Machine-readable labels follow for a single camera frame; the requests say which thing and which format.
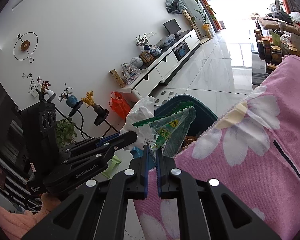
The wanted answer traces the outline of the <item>pink left sleeve forearm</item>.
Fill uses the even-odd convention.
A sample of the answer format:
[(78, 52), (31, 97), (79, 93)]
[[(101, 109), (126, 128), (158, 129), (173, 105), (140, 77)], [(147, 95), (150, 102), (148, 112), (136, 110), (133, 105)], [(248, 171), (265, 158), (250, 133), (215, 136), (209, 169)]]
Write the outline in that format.
[(21, 239), (51, 211), (52, 207), (45, 205), (42, 205), (40, 211), (36, 214), (29, 210), (26, 210), (23, 214), (10, 213), (0, 207), (0, 227), (9, 239)]

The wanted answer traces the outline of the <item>person's left hand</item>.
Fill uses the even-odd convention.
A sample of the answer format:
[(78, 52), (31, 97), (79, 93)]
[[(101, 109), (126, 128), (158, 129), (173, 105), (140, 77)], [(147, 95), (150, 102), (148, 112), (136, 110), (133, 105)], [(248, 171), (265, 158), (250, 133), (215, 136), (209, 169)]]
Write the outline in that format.
[(57, 197), (55, 197), (53, 194), (50, 194), (47, 192), (41, 195), (41, 200), (42, 200), (41, 211), (44, 211), (44, 212), (51, 212), (59, 204), (61, 204), (61, 201)]

